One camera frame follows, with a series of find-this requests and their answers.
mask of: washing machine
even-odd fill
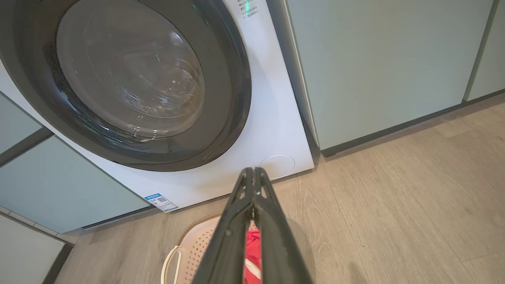
[[[265,0],[0,6],[0,90],[161,210],[313,168]]]

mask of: washing machine door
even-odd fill
[[[204,165],[240,135],[251,78],[221,0],[2,0],[10,76],[58,131],[152,171]]]

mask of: door glass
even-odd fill
[[[133,136],[169,137],[191,127],[205,100],[200,63],[182,33],[131,0],[81,0],[57,34],[63,73],[98,116]]]

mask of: light green cabinet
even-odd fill
[[[492,5],[286,2],[322,150],[461,103]]]
[[[59,233],[149,204],[53,136],[0,168],[0,206]]]
[[[0,92],[0,154],[41,128]]]
[[[505,3],[496,0],[496,5],[489,36],[465,98],[467,101],[505,89]]]

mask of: red cloth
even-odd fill
[[[245,239],[245,258],[261,271],[261,234],[259,230],[247,231]],[[261,284],[248,268],[245,267],[245,284]]]

